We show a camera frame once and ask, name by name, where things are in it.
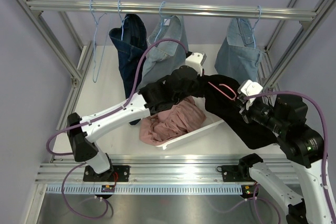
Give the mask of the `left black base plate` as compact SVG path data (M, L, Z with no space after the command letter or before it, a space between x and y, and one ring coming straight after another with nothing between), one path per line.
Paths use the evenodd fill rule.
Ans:
M86 166L83 174L84 182L128 182L130 166L114 165L113 170L108 170L102 174L97 174L91 166Z

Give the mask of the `pink wire hanger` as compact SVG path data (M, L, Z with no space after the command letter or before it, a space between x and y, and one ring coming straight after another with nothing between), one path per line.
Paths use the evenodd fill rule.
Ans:
M235 101L237 98L237 93L228 85L220 83L219 85L214 85L211 82L208 82L208 84L213 87L215 90L217 90L219 93L221 93L223 96L225 96L227 99L231 101Z

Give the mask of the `aluminium frame post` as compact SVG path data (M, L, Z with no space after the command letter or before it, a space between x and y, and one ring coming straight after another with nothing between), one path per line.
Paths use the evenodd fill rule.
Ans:
M90 65L91 57L94 50L94 45L90 41L87 45L83 43L79 34L76 32L74 25L70 21L69 16L61 7L57 7L60 4L60 0L15 0L29 20L34 24L44 41L56 54L63 66L70 74L71 85L78 87L85 79L87 68ZM49 25L46 23L42 14L44 11L55 11L58 13L61 21L65 25L65 28L70 33L70 37L73 39L75 45L83 52L77 66L71 62L68 54L57 39Z
M314 17L310 21L278 22L265 46L267 55L259 71L268 90L278 89L277 82L335 9L335 0L289 0L287 7L311 10Z

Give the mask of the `aluminium hanging rail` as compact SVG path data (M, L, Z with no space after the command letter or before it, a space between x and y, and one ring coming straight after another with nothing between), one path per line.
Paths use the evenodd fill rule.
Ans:
M89 1L60 0L57 7L66 12L89 12ZM93 8L96 12L118 13L117 2L94 1ZM121 13L159 14L161 3L154 2L122 2ZM165 3L162 8L163 15L204 16L204 17L242 17L258 18L257 6L220 6L205 4ZM273 8L262 7L261 19L312 21L317 12L311 9Z

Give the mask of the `black skirt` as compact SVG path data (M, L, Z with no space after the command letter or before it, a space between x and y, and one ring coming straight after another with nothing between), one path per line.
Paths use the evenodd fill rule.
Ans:
M277 138L271 130L256 122L246 123L239 113L240 108L236 102L227 99L208 84L211 82L217 86L223 83L237 93L240 84L235 79L220 74L204 75L203 78L205 79L204 98L207 112L223 119L249 149L255 150L276 143Z

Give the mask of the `front aluminium rail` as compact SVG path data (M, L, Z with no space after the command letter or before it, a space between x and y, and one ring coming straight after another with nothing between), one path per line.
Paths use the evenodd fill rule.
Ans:
M238 164L238 156L171 155L131 156L111 155L114 165L130 166L130 184L219 184L222 176L216 170L221 165ZM35 184L59 184L72 168L67 182L81 184L84 168L69 158L55 158L40 164Z

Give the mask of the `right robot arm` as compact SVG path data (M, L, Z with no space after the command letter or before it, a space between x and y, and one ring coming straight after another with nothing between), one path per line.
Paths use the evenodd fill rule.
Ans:
M274 106L268 106L255 97L240 95L238 105L243 118L255 121L277 134L280 149L291 162L302 194L293 192L259 161L245 162L238 167L244 180L259 183L278 203L287 223L335 223L335 200L327 176L327 133L320 135L306 125L307 105L303 94L277 91Z

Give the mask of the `blue hanger far right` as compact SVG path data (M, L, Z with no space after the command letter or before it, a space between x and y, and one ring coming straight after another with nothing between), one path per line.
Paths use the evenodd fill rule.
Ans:
M260 62L260 55L261 55L260 50L257 49L255 30L256 30L258 22L261 19L262 7L258 5L257 9L259 11L259 15L255 23L253 24L253 26L251 25L249 19L238 18L238 29L239 29L239 34L241 36L242 43L244 45L244 48L247 48L249 50L253 49L255 66L258 66Z

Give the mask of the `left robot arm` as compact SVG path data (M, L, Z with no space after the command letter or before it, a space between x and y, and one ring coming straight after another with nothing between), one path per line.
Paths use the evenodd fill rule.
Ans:
M70 114L66 132L75 161L87 164L100 180L109 180L114 168L97 140L131 121L167 111L189 96L200 97L203 75L203 67L181 66L104 111L84 117Z

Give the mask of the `left aluminium frame post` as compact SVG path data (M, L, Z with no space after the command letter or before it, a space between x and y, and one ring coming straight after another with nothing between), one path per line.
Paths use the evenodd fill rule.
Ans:
M15 0L29 20L34 24L44 41L56 54L63 66L70 74L71 85L78 87L85 79L87 68L90 65L91 57L94 50L94 45L90 41L87 45L83 43L79 34L76 32L74 25L70 21L69 16L61 7L57 7L60 4L60 0ZM65 25L65 28L70 33L70 37L73 39L75 45L83 52L77 66L71 62L68 54L57 39L49 25L46 23L42 14L44 11L55 11L58 13L61 21Z

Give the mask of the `pink skirt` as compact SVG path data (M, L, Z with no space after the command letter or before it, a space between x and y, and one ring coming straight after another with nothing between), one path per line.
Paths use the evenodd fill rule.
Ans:
M206 115L192 97L171 109L141 120L139 139L145 144L158 146L201 128Z

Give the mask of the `white plastic basket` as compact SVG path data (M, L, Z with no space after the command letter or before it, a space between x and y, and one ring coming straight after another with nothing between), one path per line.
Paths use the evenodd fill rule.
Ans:
M205 110L205 99L204 98L195 98L193 97L194 105L199 109L202 110L205 114L206 118L203 122L203 124L200 126L199 129L196 129L192 132L188 132L186 134L183 134L176 138L171 138L166 141L157 142L156 144L153 142L153 145L156 148L160 148L163 151L170 150L173 148L176 148L178 146L181 146L183 144L190 143L192 141L195 141L199 138L205 137L207 134L212 133L214 130L217 129L217 127L222 124L224 121L217 117L216 115L213 115Z

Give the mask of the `light blue wire hanger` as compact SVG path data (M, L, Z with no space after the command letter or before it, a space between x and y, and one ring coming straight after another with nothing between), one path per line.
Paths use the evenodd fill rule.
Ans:
M104 54L105 54L105 50L106 50L106 46L107 46L107 40L108 40L108 32L110 30L111 24L112 24L112 15L108 13L102 13L101 15L97 16L95 14L95 10L93 8L93 4L94 4L94 0L90 0L89 1L89 11L90 14L93 18L94 21L94 34L93 34L93 45L94 45L94 49L93 49L93 67L92 67L92 82L93 83L97 83L99 76L100 76L100 71L102 68L102 63L104 60ZM109 22L108 22L108 26L106 28L106 33L104 36L104 43L101 45L101 49L99 49L99 45L98 45L98 36L99 36L99 28L100 28L100 23L101 20L105 17L105 16L109 16Z

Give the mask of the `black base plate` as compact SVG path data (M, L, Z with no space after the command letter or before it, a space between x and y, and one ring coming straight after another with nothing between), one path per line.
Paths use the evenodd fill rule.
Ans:
M248 168L243 165L218 166L217 171L221 173L223 182L252 182Z
M86 166L83 174L84 182L128 182L130 166L114 165L113 170L108 170L102 174L97 174L91 166Z

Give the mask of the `blue hanger of light denim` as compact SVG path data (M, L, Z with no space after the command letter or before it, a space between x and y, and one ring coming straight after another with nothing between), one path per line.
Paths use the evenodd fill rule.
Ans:
M159 26L159 31L157 32L157 35L154 39L154 42L156 42L158 40L158 37L162 31L162 27L163 27L163 24L164 24L164 17L163 17L163 14L162 14L162 8L163 6L165 5L166 1L163 1L161 4L160 4L160 7L159 7L159 16L160 16L160 26Z

